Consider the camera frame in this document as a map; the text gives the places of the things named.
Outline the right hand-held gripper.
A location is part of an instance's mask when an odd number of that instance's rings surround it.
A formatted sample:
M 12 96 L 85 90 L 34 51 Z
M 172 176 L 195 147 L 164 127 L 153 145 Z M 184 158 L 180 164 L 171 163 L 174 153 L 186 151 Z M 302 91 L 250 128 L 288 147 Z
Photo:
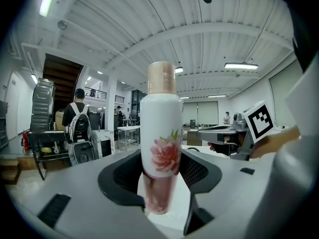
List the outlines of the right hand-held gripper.
M 258 101 L 241 113 L 235 113 L 232 124 L 205 127 L 197 137 L 210 142 L 214 151 L 231 159 L 249 160 L 255 144 L 274 129 L 265 101 Z

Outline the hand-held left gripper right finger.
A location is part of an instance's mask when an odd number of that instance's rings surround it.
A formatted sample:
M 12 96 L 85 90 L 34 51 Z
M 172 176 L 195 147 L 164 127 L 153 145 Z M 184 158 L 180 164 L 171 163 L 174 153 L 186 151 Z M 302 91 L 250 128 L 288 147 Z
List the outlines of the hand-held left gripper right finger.
M 183 150 L 181 176 L 190 191 L 187 239 L 245 239 L 267 186 L 274 155 L 240 161 Z

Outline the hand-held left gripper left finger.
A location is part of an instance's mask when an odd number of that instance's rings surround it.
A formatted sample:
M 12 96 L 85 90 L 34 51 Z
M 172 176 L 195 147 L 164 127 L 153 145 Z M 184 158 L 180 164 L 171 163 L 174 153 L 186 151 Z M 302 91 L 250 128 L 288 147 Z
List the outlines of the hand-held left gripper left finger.
M 20 216 L 44 239 L 157 239 L 138 195 L 140 151 L 124 152 L 55 173 Z

